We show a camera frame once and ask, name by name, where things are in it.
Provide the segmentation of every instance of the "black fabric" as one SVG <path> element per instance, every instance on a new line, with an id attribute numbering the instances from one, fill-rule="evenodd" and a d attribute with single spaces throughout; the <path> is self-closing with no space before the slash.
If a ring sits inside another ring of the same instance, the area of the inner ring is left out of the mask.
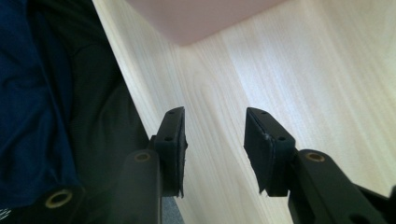
<path id="1" fill-rule="evenodd" d="M 0 209 L 78 184 L 66 127 L 69 67 L 31 1 L 0 1 Z"/>
<path id="2" fill-rule="evenodd" d="M 124 159 L 145 148 L 149 140 L 92 2 L 35 3 L 71 62 L 74 98 L 70 135 L 78 177 L 87 190 L 80 216 L 103 219 L 101 211 L 107 210 Z"/>

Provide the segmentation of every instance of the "light wood grain surface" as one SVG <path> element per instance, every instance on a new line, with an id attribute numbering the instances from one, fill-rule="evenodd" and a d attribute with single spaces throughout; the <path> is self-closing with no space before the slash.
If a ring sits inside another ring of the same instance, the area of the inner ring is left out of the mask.
<path id="1" fill-rule="evenodd" d="M 291 223 L 286 198 L 258 192 L 248 106 L 353 182 L 387 196 L 396 184 L 396 1 L 288 0 L 185 47 L 124 0 L 94 3 L 148 135 L 186 107 L 186 223 Z"/>

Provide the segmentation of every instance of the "black bracket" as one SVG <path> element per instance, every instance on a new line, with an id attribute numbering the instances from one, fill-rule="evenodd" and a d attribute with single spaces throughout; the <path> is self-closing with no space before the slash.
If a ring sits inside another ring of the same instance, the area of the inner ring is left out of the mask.
<path id="1" fill-rule="evenodd" d="M 294 223 L 396 223 L 396 188 L 389 198 L 354 185 L 325 153 L 295 148 L 293 137 L 266 111 L 248 108 L 245 150 L 260 192 L 289 197 Z"/>
<path id="2" fill-rule="evenodd" d="M 162 222 L 162 196 L 183 196 L 184 128 L 184 107 L 168 111 L 147 149 L 126 158 L 107 223 Z"/>

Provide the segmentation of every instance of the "pink object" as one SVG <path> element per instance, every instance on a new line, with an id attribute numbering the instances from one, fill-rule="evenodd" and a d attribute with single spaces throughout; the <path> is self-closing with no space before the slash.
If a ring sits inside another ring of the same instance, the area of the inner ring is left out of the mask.
<path id="1" fill-rule="evenodd" d="M 190 44 L 284 0 L 127 0 L 158 31 Z"/>

